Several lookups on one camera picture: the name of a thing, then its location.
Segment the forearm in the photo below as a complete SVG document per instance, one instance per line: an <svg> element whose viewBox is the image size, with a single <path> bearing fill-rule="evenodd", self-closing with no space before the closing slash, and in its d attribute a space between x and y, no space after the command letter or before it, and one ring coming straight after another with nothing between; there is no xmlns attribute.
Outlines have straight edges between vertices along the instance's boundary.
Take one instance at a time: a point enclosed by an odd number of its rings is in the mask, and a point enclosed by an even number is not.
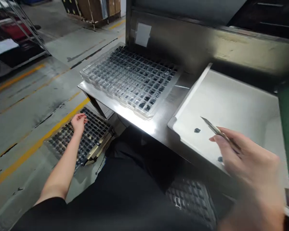
<svg viewBox="0 0 289 231"><path fill-rule="evenodd" d="M48 177L36 204L52 197L66 198L75 170L81 137L82 134L74 133L64 154Z"/></svg>
<svg viewBox="0 0 289 231"><path fill-rule="evenodd" d="M269 194L252 193L242 196L230 214L220 222L219 231L282 231L284 205L271 201Z"/></svg>

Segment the white paper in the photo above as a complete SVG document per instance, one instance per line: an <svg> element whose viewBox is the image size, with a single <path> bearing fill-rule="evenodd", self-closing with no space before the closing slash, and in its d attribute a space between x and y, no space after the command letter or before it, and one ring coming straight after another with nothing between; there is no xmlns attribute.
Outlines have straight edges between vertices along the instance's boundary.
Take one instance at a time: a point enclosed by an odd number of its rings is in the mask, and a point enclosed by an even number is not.
<svg viewBox="0 0 289 231"><path fill-rule="evenodd" d="M136 31L135 43L143 47L147 47L148 40L150 38L151 27L143 23L138 23Z"/></svg>
<svg viewBox="0 0 289 231"><path fill-rule="evenodd" d="M0 41L0 54L8 51L8 50L11 50L13 48L16 48L18 47L19 45L17 43L15 43L13 41L13 39L6 39L6 40L3 40L3 41Z"/></svg>

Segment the red item on shelf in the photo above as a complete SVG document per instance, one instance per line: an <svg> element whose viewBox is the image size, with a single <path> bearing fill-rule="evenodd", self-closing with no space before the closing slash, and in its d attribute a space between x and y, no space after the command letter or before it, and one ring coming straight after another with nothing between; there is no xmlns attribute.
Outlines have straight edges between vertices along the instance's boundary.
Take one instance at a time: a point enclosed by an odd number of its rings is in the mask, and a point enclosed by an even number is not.
<svg viewBox="0 0 289 231"><path fill-rule="evenodd" d="M29 29L23 24L20 23L20 26L24 29L24 31L31 36L32 33L29 31ZM17 26L17 25L5 25L1 26L2 30L4 30L5 33L9 34L12 39L14 40L22 40L26 38L26 35L23 33L23 31Z"/></svg>

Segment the black sleeve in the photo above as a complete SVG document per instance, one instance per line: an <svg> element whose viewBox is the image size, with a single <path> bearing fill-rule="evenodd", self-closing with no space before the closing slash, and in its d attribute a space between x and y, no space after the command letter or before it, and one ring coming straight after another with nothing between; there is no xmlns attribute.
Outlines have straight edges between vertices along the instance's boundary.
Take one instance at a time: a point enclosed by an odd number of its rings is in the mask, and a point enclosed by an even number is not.
<svg viewBox="0 0 289 231"><path fill-rule="evenodd" d="M62 219L65 218L66 210L65 200L60 197L49 198L29 209L16 222L11 231L57 229Z"/></svg>

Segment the cardboard box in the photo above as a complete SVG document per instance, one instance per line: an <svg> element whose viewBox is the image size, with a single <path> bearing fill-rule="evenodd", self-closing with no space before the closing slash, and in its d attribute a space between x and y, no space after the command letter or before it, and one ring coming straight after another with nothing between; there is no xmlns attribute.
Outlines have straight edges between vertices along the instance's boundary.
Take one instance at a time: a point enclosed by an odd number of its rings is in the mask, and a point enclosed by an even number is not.
<svg viewBox="0 0 289 231"><path fill-rule="evenodd" d="M120 0L115 0L115 7L116 7L116 13L119 13L121 11Z"/></svg>
<svg viewBox="0 0 289 231"><path fill-rule="evenodd" d="M83 14L83 17L89 21L92 21L88 1L90 1L90 7L91 7L94 22L103 20L100 0L78 0L78 6Z"/></svg>
<svg viewBox="0 0 289 231"><path fill-rule="evenodd" d="M113 16L116 14L116 5L115 0L108 0L108 12L109 16Z"/></svg>

